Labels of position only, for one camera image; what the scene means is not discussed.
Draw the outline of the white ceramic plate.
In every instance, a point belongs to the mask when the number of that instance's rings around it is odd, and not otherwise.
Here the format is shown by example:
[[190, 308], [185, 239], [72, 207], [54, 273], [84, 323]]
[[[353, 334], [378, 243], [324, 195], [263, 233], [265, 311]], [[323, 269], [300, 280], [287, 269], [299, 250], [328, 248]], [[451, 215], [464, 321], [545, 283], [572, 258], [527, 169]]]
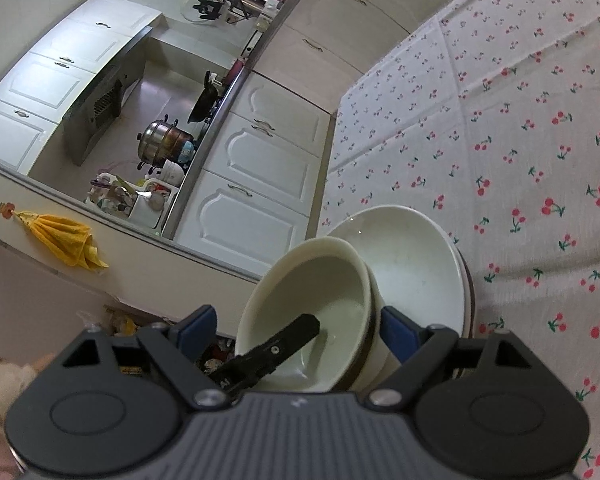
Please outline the white ceramic plate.
[[329, 235], [354, 247], [387, 306], [422, 327], [441, 324], [470, 335], [475, 311], [470, 273], [436, 222], [412, 208], [377, 206], [340, 222]]

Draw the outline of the cream plastic bowl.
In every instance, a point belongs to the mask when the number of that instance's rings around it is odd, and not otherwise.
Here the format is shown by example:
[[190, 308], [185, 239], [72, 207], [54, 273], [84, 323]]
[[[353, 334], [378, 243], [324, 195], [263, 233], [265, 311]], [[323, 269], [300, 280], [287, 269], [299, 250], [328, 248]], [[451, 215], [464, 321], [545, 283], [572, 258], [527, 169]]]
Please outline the cream plastic bowl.
[[361, 393], [389, 355], [379, 336], [382, 298], [370, 267], [345, 240], [307, 240], [280, 258], [242, 312], [243, 356], [281, 336], [301, 344], [254, 388], [263, 392]]

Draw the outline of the white lower kitchen cabinets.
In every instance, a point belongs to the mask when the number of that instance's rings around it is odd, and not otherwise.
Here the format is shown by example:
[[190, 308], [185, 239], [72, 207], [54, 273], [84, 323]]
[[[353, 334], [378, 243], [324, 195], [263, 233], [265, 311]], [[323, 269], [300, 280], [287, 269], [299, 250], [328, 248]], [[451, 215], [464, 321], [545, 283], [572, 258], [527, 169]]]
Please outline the white lower kitchen cabinets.
[[306, 237], [332, 116], [451, 0], [286, 0], [228, 90], [174, 207], [175, 244], [259, 276]]

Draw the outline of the white dish rack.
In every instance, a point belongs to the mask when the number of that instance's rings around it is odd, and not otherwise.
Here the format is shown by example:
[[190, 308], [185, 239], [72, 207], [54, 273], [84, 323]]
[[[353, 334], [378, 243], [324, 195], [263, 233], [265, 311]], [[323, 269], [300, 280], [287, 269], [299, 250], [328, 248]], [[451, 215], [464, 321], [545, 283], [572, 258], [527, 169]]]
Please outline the white dish rack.
[[115, 174], [102, 172], [91, 180], [84, 204], [143, 230], [159, 233], [179, 190], [155, 178], [135, 185]]

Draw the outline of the yellow hanging towel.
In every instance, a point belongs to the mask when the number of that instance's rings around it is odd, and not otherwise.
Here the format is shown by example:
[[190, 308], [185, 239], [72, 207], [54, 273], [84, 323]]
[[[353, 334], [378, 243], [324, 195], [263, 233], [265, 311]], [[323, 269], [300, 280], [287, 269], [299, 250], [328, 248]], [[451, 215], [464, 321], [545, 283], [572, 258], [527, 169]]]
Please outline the yellow hanging towel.
[[91, 272], [109, 268], [100, 258], [92, 229], [86, 224], [32, 211], [15, 211], [14, 216], [65, 266]]

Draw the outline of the steel steamer pot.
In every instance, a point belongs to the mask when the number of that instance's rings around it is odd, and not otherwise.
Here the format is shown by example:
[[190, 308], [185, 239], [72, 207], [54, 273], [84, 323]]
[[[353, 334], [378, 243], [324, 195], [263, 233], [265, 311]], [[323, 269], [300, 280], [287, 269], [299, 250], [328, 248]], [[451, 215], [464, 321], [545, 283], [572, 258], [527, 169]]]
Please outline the steel steamer pot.
[[188, 132], [178, 128], [178, 120], [169, 122], [169, 115], [151, 122], [137, 135], [137, 170], [149, 167], [148, 174], [163, 168], [166, 162], [187, 168], [198, 150], [198, 141]]

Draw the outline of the range hood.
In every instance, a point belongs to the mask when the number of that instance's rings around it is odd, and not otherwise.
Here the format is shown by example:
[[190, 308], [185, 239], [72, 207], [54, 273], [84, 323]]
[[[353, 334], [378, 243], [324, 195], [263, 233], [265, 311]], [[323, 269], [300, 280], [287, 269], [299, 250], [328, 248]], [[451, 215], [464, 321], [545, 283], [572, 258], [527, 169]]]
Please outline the range hood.
[[146, 46], [152, 26], [144, 27], [92, 79], [65, 112], [64, 143], [67, 155], [81, 166], [106, 130], [121, 114], [125, 100], [143, 79]]

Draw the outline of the cherry print tablecloth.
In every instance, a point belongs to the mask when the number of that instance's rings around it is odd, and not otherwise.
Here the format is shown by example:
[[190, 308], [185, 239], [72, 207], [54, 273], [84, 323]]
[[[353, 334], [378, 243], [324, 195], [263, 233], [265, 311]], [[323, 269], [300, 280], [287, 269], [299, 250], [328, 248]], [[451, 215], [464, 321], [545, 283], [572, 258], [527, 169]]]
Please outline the cherry print tablecloth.
[[600, 479], [600, 0], [455, 0], [366, 73], [317, 231], [391, 204], [463, 255], [478, 332], [515, 332], [586, 409]]

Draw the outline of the black wok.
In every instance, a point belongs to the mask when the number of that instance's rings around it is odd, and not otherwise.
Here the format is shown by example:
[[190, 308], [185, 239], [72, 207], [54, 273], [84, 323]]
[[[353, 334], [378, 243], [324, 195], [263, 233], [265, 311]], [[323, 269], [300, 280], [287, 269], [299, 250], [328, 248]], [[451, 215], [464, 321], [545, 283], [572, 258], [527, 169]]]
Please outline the black wok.
[[192, 110], [189, 113], [187, 122], [204, 122], [210, 115], [219, 99], [219, 89], [214, 82], [215, 74], [207, 70], [204, 74], [204, 90], [198, 96]]

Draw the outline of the white upper wall cabinets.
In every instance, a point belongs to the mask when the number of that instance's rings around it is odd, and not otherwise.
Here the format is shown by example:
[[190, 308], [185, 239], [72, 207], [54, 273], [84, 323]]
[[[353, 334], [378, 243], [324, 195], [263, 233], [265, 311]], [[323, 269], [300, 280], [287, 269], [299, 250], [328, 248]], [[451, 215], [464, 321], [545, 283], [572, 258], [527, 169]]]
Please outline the white upper wall cabinets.
[[160, 11], [129, 0], [87, 0], [55, 25], [0, 81], [0, 165], [27, 176], [65, 153], [65, 112]]

